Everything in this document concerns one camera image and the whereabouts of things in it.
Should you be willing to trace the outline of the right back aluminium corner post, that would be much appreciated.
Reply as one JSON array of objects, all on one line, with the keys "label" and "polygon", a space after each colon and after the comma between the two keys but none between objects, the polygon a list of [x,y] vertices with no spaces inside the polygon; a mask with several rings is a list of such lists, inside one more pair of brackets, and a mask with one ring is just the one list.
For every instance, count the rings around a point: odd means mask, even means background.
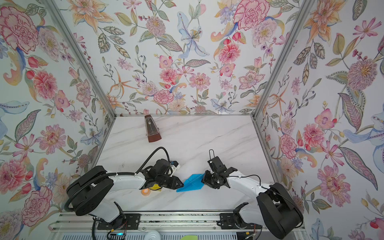
[{"label": "right back aluminium corner post", "polygon": [[278,76],[283,69],[283,67],[286,64],[286,61],[289,57],[289,54],[291,53],[293,46],[295,44],[295,41],[297,40],[297,37],[304,25],[304,21],[307,19],[311,7],[313,6],[313,2],[310,0],[305,0],[302,2],[302,6],[300,7],[298,11],[298,16],[293,24],[293,27],[291,29],[291,34],[286,40],[286,43],[284,44],[284,47],[282,48],[281,54],[277,58],[277,62],[275,65],[275,68],[273,69],[271,73],[271,77],[267,82],[266,87],[264,88],[263,94],[261,96],[261,99],[259,101],[259,104],[257,108],[255,109],[255,112],[253,113],[252,117],[253,120],[256,120],[259,115],[262,114],[262,110],[267,102],[267,99],[269,97],[269,94],[275,84],[275,82],[278,79]]}]

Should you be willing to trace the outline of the orange tape roll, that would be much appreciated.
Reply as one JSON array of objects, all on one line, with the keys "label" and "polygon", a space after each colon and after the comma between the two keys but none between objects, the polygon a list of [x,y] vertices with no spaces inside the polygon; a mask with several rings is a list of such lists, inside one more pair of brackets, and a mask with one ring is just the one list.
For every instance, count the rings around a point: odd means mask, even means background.
[{"label": "orange tape roll", "polygon": [[141,190],[141,194],[143,196],[147,197],[151,194],[151,190],[150,189],[143,189],[143,190]]}]

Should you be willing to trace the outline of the brown wooden metronome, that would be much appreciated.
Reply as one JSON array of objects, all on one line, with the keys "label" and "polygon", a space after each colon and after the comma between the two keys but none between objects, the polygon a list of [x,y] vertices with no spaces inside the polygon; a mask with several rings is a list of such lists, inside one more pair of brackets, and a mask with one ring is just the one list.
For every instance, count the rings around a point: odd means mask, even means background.
[{"label": "brown wooden metronome", "polygon": [[145,116],[145,126],[149,143],[157,142],[162,139],[159,128],[151,115]]}]

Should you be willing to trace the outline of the aluminium front rail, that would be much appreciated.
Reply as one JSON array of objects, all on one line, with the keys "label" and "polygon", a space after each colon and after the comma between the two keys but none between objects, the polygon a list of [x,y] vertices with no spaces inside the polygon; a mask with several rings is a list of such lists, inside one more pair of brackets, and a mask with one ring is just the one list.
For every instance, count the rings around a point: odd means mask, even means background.
[{"label": "aluminium front rail", "polygon": [[[126,212],[126,222],[115,229],[116,232],[131,231],[236,231],[251,232],[267,229],[254,224],[236,224],[231,211],[186,211],[186,212]],[[60,214],[57,221],[49,226],[51,232],[87,232],[92,230],[93,217],[76,216],[72,213]]]}]

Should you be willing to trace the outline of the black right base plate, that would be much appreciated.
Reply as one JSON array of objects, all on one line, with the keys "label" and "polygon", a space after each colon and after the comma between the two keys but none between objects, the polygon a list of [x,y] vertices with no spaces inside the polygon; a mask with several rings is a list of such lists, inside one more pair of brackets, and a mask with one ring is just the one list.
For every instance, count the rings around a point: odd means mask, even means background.
[{"label": "black right base plate", "polygon": [[222,230],[260,230],[261,225],[247,224],[240,215],[235,213],[221,213],[220,219],[217,221],[217,226]]}]

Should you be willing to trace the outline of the blue square paper sheet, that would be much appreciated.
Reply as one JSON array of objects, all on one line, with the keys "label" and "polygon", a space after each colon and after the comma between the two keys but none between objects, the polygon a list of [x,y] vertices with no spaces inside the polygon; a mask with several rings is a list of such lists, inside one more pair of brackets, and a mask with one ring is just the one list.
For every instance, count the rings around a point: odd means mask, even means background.
[{"label": "blue square paper sheet", "polygon": [[204,184],[202,183],[204,174],[193,174],[185,182],[184,186],[180,189],[177,189],[177,192],[188,192],[200,190]]}]

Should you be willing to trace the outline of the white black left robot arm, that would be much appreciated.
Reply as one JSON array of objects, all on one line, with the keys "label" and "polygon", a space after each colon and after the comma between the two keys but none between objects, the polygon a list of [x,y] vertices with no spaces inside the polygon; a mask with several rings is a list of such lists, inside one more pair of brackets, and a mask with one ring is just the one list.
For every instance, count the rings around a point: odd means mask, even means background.
[{"label": "white black left robot arm", "polygon": [[88,173],[70,184],[66,192],[68,200],[64,209],[75,212],[77,216],[91,215],[107,223],[123,221],[124,211],[116,201],[106,200],[110,192],[120,190],[144,190],[158,185],[161,188],[178,190],[184,186],[174,171],[178,162],[165,159],[131,172],[108,172],[102,166],[96,166]]}]

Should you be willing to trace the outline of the yellow block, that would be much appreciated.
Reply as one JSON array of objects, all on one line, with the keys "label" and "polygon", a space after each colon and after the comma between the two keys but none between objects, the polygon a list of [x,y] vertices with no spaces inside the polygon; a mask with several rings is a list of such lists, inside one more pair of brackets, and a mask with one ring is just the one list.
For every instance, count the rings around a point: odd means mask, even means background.
[{"label": "yellow block", "polygon": [[149,189],[151,191],[160,191],[163,187],[160,187],[159,185],[155,184],[153,187],[150,187]]}]

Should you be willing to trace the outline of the aluminium corner post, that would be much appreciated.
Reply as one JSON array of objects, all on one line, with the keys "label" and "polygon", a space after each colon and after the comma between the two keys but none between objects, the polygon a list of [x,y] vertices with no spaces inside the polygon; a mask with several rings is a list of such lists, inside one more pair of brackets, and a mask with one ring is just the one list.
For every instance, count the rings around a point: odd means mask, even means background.
[{"label": "aluminium corner post", "polygon": [[300,7],[298,11],[298,16],[293,24],[293,27],[291,29],[291,34],[286,40],[286,43],[284,44],[284,47],[282,48],[281,54],[277,58],[277,62],[275,65],[275,68],[273,69],[271,73],[271,77],[267,82],[266,87],[264,88],[263,94],[261,96],[261,99],[259,101],[259,104],[257,108],[255,109],[255,112],[253,113],[252,117],[253,120],[256,120],[259,115],[262,114],[262,110],[267,102],[267,99],[269,97],[269,94],[275,84],[275,82],[278,79],[278,76],[283,69],[283,67],[286,64],[286,61],[289,57],[289,54],[291,53],[293,46],[295,44],[295,41],[297,40],[297,37],[304,25],[304,21],[307,19],[311,7],[313,6],[313,2],[310,0],[305,0],[302,2],[302,6]]},{"label": "aluminium corner post", "polygon": [[53,21],[55,24],[58,25],[59,31],[62,33],[63,38],[65,41],[68,42],[70,49],[74,52],[74,56],[81,67],[81,69],[85,72],[86,76],[88,77],[92,87],[94,88],[96,94],[99,96],[100,101],[102,102],[104,109],[106,112],[111,116],[113,120],[116,119],[117,114],[113,110],[110,102],[108,101],[97,77],[95,76],[92,68],[88,64],[86,58],[83,55],[83,52],[81,50],[81,47],[78,45],[73,33],[71,32],[69,26],[67,25],[67,22],[65,21],[64,17],[60,13],[55,1],[46,1],[42,0],[43,5],[47,9],[48,13],[51,15]]}]

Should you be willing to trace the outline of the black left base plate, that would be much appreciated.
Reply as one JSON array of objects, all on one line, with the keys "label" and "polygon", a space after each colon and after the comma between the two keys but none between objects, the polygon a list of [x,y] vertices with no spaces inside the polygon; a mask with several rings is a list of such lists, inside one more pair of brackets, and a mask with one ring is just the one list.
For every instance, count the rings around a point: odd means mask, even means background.
[{"label": "black left base plate", "polygon": [[97,230],[138,230],[141,214],[125,214],[118,216],[115,220],[107,223],[101,220],[97,226]]}]

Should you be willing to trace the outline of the left back aluminium corner post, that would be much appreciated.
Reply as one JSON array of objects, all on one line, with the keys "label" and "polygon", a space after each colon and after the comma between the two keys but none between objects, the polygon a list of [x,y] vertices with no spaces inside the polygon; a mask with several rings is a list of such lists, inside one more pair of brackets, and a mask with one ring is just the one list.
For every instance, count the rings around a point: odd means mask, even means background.
[{"label": "left back aluminium corner post", "polygon": [[69,26],[67,25],[67,22],[65,21],[64,17],[60,13],[55,1],[46,1],[42,0],[43,5],[47,9],[48,13],[51,15],[53,21],[55,24],[58,25],[59,31],[62,33],[63,38],[65,41],[68,42],[70,49],[74,52],[74,56],[81,67],[81,69],[85,72],[86,76],[88,77],[92,87],[94,88],[96,94],[99,96],[100,101],[102,102],[104,109],[106,112],[111,116],[113,120],[116,119],[117,114],[113,110],[110,102],[108,101],[97,77],[95,76],[92,68],[88,64],[86,58],[83,55],[83,52],[81,50],[81,47],[78,45],[73,33],[71,32]]}]

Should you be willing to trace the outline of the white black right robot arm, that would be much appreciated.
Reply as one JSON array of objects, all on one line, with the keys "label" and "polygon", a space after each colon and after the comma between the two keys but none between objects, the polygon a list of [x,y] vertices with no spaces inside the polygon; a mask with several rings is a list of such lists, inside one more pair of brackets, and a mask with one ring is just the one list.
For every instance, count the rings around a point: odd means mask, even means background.
[{"label": "white black right robot arm", "polygon": [[204,173],[204,185],[217,190],[225,186],[252,199],[221,216],[220,224],[225,228],[266,227],[282,240],[304,223],[301,210],[282,184],[263,184],[258,175],[245,176],[233,167],[227,168],[219,157],[210,159],[208,164],[211,169]]}]

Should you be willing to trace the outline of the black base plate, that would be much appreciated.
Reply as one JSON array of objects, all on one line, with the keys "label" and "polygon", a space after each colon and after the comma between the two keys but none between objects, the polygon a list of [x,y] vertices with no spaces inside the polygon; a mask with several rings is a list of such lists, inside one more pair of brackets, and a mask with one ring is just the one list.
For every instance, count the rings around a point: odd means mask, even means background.
[{"label": "black base plate", "polygon": [[101,220],[97,226],[97,230],[138,230],[141,214],[125,214],[118,216],[115,220],[107,223]]},{"label": "black base plate", "polygon": [[247,224],[240,215],[235,213],[221,213],[220,219],[217,221],[217,226],[222,230],[260,230],[261,225]]}]

